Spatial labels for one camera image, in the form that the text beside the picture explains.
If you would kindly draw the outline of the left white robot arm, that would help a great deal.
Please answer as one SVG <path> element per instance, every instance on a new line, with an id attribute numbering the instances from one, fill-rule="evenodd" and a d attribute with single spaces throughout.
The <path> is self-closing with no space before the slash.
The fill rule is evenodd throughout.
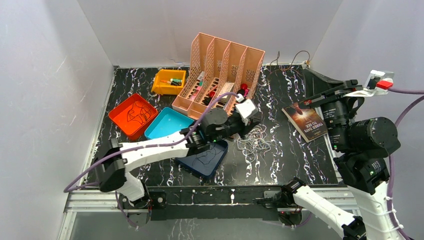
<path id="1" fill-rule="evenodd" d="M 245 136 L 261 122 L 256 106 L 236 106 L 232 115 L 221 108 L 204 113 L 187 128 L 167 136 L 140 142 L 112 143 L 106 155 L 95 161 L 99 190 L 117 192 L 136 208 L 150 200 L 146 184 L 132 170 L 166 159 L 185 158 L 210 150 L 215 143 L 235 134 Z"/>

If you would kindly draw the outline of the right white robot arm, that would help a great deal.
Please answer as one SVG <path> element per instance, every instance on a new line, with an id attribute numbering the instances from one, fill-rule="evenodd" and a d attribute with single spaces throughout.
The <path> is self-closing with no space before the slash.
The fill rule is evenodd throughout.
<path id="1" fill-rule="evenodd" d="M 360 214 L 342 210 L 299 178 L 281 187 L 280 201 L 309 210 L 344 240 L 406 240 L 393 207 L 394 176 L 385 161 L 401 146 L 397 126 L 386 117 L 355 121 L 366 98 L 389 92 L 394 73 L 372 70 L 365 85 L 356 79 L 336 80 L 309 68 L 303 73 L 306 86 L 301 104 L 320 108 L 331 147 L 340 153 L 334 158 L 337 170 Z"/>

